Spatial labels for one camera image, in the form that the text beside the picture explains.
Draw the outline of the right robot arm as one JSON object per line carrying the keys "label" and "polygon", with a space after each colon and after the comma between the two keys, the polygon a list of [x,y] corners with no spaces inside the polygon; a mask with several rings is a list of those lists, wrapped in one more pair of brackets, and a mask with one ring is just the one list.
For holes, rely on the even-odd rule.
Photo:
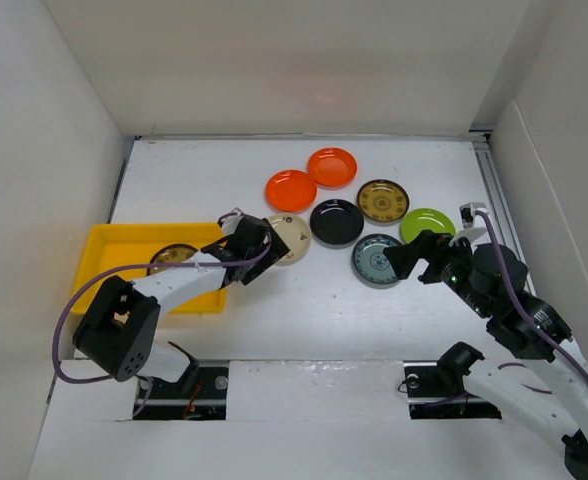
{"label": "right robot arm", "polygon": [[409,277],[418,261],[426,261],[420,282],[447,286],[551,396],[544,398],[510,379],[464,342],[437,360],[439,387],[494,405],[559,453],[573,478],[588,479],[588,362],[556,310],[526,292],[527,266],[495,238],[473,247],[465,238],[429,230],[383,254],[400,280]]}

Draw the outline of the yellow patterned plate front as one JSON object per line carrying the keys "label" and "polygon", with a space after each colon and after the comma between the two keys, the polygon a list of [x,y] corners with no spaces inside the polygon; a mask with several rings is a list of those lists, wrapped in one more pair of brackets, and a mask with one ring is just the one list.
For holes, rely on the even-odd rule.
{"label": "yellow patterned plate front", "polygon": [[167,245],[152,256],[149,263],[156,264],[156,267],[149,267],[146,270],[146,275],[150,276],[164,271],[165,267],[160,267],[160,264],[185,262],[189,260],[196,252],[197,249],[190,244],[175,243]]}

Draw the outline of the cream floral plate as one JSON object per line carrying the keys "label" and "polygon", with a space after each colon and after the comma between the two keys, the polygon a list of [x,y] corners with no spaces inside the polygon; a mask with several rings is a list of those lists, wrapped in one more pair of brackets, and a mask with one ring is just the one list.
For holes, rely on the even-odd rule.
{"label": "cream floral plate", "polygon": [[285,266],[301,260],[310,249],[312,237],[305,220],[298,215],[280,213],[270,216],[268,221],[289,248],[289,252],[277,264]]}

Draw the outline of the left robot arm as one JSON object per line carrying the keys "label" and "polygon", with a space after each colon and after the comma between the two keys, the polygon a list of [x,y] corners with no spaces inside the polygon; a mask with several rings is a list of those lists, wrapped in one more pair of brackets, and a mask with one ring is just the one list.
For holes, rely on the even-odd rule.
{"label": "left robot arm", "polygon": [[107,274],[74,332],[74,347],[118,382],[143,377],[162,381],[175,396],[190,394],[199,363],[155,340],[160,319],[202,294],[251,283],[289,253],[265,218],[234,214],[222,227],[221,239],[186,261],[158,265],[157,273],[132,280]]}

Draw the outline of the black plate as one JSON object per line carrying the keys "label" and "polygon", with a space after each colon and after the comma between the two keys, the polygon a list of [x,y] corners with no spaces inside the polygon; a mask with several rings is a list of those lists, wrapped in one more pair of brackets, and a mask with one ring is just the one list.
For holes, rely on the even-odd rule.
{"label": "black plate", "polygon": [[309,224],[319,241],[332,246],[344,246],[361,235],[365,221],[359,208],[352,202],[330,199],[314,207]]}

